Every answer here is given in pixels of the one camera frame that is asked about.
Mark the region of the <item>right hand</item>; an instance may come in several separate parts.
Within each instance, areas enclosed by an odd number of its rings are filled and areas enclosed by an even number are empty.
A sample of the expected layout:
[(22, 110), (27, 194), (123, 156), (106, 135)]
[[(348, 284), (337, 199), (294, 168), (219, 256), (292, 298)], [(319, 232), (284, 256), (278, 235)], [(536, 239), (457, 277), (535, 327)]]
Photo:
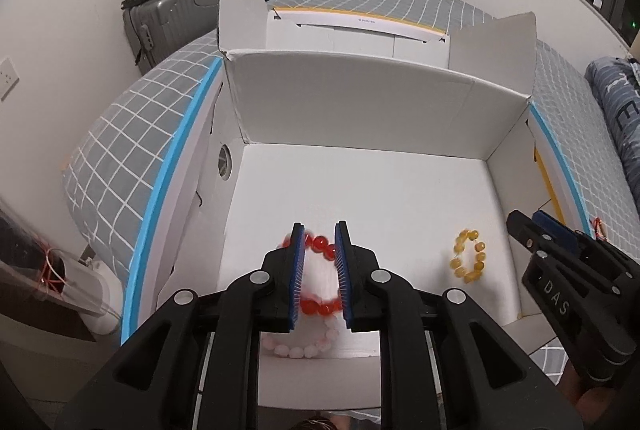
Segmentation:
[(576, 403), (587, 429), (639, 430), (639, 377), (620, 389), (593, 388)]

